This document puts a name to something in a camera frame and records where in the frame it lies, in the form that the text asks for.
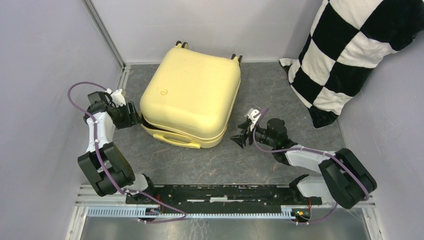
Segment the yellow hard-shell suitcase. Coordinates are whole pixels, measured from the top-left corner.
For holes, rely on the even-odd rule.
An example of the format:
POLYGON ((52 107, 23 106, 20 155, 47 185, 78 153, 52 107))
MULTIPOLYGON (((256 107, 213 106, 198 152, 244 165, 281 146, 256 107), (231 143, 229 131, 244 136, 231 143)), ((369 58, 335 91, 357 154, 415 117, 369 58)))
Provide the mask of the yellow hard-shell suitcase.
POLYGON ((143 92, 141 125, 154 139, 208 149, 227 130, 241 84, 242 55, 230 58, 189 49, 177 41, 143 92))

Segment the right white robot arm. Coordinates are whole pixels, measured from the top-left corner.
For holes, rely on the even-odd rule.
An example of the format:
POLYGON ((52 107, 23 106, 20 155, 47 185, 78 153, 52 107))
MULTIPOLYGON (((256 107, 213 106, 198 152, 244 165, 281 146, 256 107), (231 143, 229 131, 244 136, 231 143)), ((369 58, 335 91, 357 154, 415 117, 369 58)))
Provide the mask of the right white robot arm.
POLYGON ((332 199, 339 206, 351 209, 369 199, 378 184, 357 156, 348 148, 322 151, 304 147, 288 136, 285 121, 271 118, 265 128, 251 119, 240 125, 239 134, 230 139, 241 148, 263 144, 274 159, 284 165, 301 167, 319 173, 320 177, 305 176, 289 189, 289 199, 302 204, 309 197, 332 199))

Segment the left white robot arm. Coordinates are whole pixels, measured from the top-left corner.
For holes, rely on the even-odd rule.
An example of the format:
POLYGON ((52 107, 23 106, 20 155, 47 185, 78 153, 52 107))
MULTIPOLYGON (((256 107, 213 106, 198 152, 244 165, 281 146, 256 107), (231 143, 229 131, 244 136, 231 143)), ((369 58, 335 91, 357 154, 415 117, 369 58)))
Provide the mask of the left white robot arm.
POLYGON ((88 100, 83 119, 89 127, 89 142, 85 154, 77 159, 88 182, 101 197, 121 189, 145 204, 153 203, 157 198, 153 182, 145 174, 135 174, 113 142, 115 130, 141 123, 134 103, 126 101, 123 89, 95 91, 88 100))

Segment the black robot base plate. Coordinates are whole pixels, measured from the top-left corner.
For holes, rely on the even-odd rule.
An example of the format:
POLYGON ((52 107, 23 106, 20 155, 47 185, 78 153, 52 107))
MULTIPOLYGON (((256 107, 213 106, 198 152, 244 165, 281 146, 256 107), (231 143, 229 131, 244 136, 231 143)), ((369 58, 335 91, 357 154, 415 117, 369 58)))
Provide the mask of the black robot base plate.
POLYGON ((321 205, 320 197, 305 197, 291 185, 156 185, 153 197, 171 208, 164 214, 181 210, 187 214, 270 214, 281 206, 307 208, 321 205))

